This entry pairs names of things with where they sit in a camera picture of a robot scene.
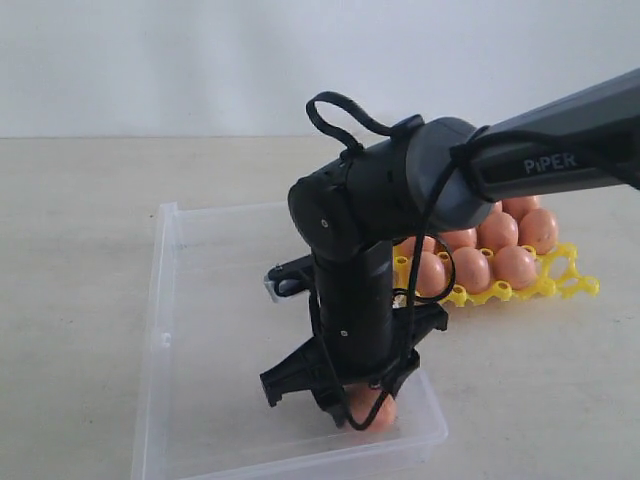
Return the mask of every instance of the beige table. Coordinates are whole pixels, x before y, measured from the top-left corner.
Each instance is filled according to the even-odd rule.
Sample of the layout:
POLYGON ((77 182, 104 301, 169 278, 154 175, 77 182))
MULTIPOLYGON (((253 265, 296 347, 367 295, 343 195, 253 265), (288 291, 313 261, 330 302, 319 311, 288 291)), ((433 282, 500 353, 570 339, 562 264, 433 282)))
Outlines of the beige table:
MULTIPOLYGON (((157 206, 283 200, 338 147, 0 141, 0 478, 128 478, 157 206)), ((544 202, 600 295, 456 310, 420 349, 450 437, 397 478, 637 478, 640 194, 544 202)))

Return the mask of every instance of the yellow plastic egg holder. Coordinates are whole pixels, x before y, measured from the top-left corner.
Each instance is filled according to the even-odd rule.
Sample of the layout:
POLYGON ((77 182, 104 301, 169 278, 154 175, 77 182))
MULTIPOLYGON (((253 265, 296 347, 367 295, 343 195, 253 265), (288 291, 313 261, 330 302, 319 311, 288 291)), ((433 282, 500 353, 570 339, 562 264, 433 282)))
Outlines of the yellow plastic egg holder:
MULTIPOLYGON (((560 294, 562 298, 570 298, 579 292, 586 292, 595 296, 600 291, 600 282, 592 276, 583 276, 578 271, 576 260, 578 258, 578 249, 571 243, 560 243, 551 252, 545 255, 538 255, 535 249, 529 245, 523 246, 527 249, 540 265, 540 270, 536 282, 523 290, 514 290, 509 283, 498 280, 484 292, 471 294, 465 290, 462 285, 456 284, 451 293, 440 301, 441 304, 453 303, 457 307, 464 307, 468 302, 473 305, 483 305, 491 298, 498 298, 503 302, 514 298, 520 300, 529 300, 535 295, 543 297, 551 297, 560 294), (567 259, 567 268, 564 272, 553 278, 551 276, 551 268, 556 260, 560 258, 567 259)), ((487 257, 493 257, 493 252, 486 248, 480 251, 487 257)), ((394 247, 394 287, 407 288, 409 283, 409 270, 411 269, 411 261, 399 254, 398 247, 394 247)), ((449 254, 440 252, 438 254, 443 261, 449 260, 449 254)))

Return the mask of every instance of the robotic arm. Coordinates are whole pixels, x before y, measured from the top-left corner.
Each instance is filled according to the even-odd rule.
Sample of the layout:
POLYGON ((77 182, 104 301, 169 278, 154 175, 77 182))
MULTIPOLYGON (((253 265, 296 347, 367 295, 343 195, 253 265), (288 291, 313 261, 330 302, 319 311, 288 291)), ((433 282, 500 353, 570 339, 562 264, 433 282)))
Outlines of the robotic arm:
POLYGON ((476 227, 505 198, 625 183, 640 189, 640 69, 490 127, 452 117, 425 123, 419 115, 386 127, 333 92, 312 99, 307 113, 346 149, 291 187, 290 214, 311 253, 266 280, 274 298, 309 291, 313 336, 260 377, 272 407, 308 390, 337 426, 366 429, 418 368, 414 347, 446 329, 437 300, 455 273, 442 295, 414 305, 412 265, 407 306, 394 308, 394 244, 416 236, 419 252, 424 235, 476 227), (388 139, 364 148, 327 124, 316 102, 342 107, 388 139), (355 383, 381 391, 362 424, 343 388, 355 383))

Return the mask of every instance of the clear plastic container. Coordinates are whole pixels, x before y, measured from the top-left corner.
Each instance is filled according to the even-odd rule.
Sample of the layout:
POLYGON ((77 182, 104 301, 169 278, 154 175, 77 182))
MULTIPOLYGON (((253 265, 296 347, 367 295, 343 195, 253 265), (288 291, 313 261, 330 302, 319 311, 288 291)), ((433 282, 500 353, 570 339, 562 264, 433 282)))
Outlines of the clear plastic container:
POLYGON ((445 440, 422 369, 384 434, 338 430, 308 392, 269 407, 259 374, 311 329, 306 296, 273 303, 263 278, 306 253, 285 204, 160 207, 132 480, 343 480, 423 463, 445 440))

